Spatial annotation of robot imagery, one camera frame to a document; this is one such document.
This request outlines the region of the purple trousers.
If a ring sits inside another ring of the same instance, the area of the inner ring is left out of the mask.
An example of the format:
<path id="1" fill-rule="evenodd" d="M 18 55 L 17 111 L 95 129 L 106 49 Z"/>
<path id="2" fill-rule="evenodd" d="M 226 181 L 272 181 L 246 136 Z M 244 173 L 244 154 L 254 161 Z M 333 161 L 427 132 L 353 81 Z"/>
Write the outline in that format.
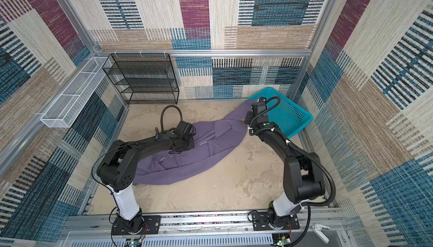
<path id="1" fill-rule="evenodd" d="M 182 153 L 161 151 L 141 160 L 133 184 L 171 185 L 212 168 L 244 140 L 244 120 L 254 102 L 244 101 L 221 120 L 194 123 L 194 148 Z"/>

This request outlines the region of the teal plastic basket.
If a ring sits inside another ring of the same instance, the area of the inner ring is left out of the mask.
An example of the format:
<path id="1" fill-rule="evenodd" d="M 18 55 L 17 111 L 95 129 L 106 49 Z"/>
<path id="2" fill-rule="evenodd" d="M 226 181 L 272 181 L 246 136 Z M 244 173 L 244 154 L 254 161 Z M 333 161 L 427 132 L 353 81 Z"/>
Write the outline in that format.
<path id="1" fill-rule="evenodd" d="M 267 99 L 270 99 L 271 97 L 280 98 L 280 104 L 268 113 L 268 118 L 270 122 L 276 123 L 288 138 L 297 135 L 313 120 L 313 116 L 308 111 L 279 93 L 274 88 L 264 88 L 258 93 L 252 95 L 248 100 L 257 101 L 260 97 L 265 97 Z"/>

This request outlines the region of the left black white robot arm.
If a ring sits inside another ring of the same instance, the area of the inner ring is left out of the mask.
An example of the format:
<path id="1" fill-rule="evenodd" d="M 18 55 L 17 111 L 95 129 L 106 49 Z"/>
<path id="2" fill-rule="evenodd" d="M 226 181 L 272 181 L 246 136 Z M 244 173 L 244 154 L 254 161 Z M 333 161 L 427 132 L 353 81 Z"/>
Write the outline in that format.
<path id="1" fill-rule="evenodd" d="M 138 162 L 161 151 L 182 153 L 194 148 L 195 132 L 165 130 L 140 141 L 114 141 L 98 166 L 97 176 L 117 206 L 112 235 L 137 235 L 145 231 L 142 210 L 132 188 Z"/>

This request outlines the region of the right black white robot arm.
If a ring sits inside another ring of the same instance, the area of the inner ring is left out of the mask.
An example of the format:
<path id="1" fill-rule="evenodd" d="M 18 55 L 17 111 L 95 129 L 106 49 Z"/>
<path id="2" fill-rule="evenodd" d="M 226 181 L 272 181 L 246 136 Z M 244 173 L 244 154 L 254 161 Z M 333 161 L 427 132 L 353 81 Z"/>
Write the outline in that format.
<path id="1" fill-rule="evenodd" d="M 293 144 L 277 124 L 269 121 L 265 110 L 253 106 L 245 123 L 249 134 L 269 145 L 284 164 L 283 193 L 267 209 L 270 228 L 283 229 L 306 206 L 329 205 L 328 200 L 314 201 L 325 194 L 324 169 L 317 154 L 307 153 Z"/>

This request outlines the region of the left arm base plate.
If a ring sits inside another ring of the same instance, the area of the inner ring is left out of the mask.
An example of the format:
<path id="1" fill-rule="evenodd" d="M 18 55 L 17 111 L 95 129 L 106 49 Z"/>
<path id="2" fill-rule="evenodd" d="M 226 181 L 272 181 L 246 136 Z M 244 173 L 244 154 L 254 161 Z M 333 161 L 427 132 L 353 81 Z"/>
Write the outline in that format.
<path id="1" fill-rule="evenodd" d="M 160 215 L 138 215 L 132 220 L 125 220 L 118 216 L 112 225 L 111 235 L 156 235 L 159 233 L 160 223 Z"/>

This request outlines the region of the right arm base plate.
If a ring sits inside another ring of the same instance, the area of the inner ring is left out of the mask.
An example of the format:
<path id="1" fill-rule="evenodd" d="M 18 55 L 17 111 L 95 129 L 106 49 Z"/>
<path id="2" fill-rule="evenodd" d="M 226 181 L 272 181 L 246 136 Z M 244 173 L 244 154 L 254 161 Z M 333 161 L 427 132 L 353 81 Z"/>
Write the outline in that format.
<path id="1" fill-rule="evenodd" d="M 247 214 L 247 219 L 253 224 L 254 231 L 300 229 L 296 215 L 279 217 L 274 213 L 253 210 Z"/>

